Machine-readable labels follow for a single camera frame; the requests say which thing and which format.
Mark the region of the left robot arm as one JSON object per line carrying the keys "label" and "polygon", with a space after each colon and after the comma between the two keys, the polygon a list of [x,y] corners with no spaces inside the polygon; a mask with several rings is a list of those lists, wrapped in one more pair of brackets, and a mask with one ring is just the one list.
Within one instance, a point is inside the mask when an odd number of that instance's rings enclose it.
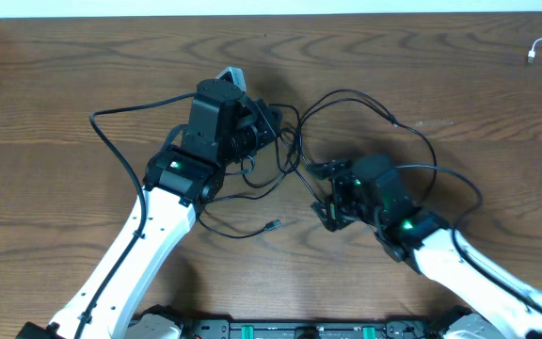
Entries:
{"label": "left robot arm", "polygon": [[178,338],[183,327],[136,307],[173,248],[223,186],[226,167],[277,140],[281,111],[247,96],[236,77],[200,82],[189,94],[189,122],[174,128],[131,179],[137,198],[119,235],[77,294],[41,327],[24,324],[21,338]]}

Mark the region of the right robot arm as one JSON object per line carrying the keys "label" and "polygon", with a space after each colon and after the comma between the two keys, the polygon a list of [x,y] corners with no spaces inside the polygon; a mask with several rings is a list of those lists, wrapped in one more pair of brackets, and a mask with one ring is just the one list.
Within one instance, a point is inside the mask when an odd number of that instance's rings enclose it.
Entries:
{"label": "right robot arm", "polygon": [[311,164],[308,170],[331,184],[324,201],[311,206],[327,230],[367,224],[395,262],[458,295],[504,337],[542,338],[542,291],[484,256],[458,229],[482,206],[481,195],[448,221],[412,198],[401,177],[404,166],[384,154]]}

